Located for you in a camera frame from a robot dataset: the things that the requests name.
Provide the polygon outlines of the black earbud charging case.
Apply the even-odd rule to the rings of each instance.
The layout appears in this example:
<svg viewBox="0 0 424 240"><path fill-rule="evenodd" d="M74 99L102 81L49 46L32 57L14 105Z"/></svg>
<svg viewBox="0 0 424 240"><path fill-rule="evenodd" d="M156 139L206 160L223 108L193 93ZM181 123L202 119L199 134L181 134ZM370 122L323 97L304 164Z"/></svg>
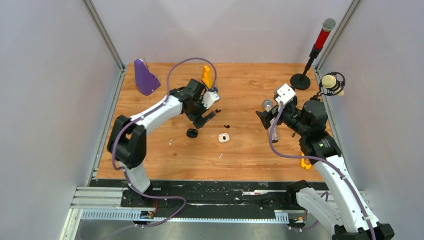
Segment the black earbud charging case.
<svg viewBox="0 0 424 240"><path fill-rule="evenodd" d="M189 137L189 138L197 138L198 134L199 134L199 131L197 129L194 129L194 128L189 128L186 131L186 136Z"/></svg>

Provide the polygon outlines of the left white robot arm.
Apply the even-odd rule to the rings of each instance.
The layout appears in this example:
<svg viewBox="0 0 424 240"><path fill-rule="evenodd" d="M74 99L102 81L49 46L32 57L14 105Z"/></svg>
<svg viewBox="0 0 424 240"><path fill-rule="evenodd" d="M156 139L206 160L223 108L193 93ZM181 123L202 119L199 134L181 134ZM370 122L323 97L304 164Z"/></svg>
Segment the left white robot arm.
<svg viewBox="0 0 424 240"><path fill-rule="evenodd" d="M215 112L205 113L219 100L217 91L207 90L203 83L191 79L187 86L170 90L145 111L115 119L107 150L112 155L112 166L123 170L130 188L136 190L133 198L140 206L149 206L153 201L153 193L148 189L151 181L143 164L148 136L180 114L185 114L196 129L202 128L216 115Z"/></svg>

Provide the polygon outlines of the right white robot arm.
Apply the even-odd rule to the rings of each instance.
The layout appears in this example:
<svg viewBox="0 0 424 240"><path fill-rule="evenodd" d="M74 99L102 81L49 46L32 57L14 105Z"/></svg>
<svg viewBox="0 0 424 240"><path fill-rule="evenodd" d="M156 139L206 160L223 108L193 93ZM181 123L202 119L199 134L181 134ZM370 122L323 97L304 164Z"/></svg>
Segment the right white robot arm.
<svg viewBox="0 0 424 240"><path fill-rule="evenodd" d="M285 195L292 209L304 208L330 233L333 240L391 240L395 232L381 223L370 210L347 170L342 151L326 131L328 115L323 102L306 101L302 109L296 100L276 105L269 111L256 111L265 129L285 124L300 136L303 157L324 179L336 208L322 199L305 180L292 183Z"/></svg>

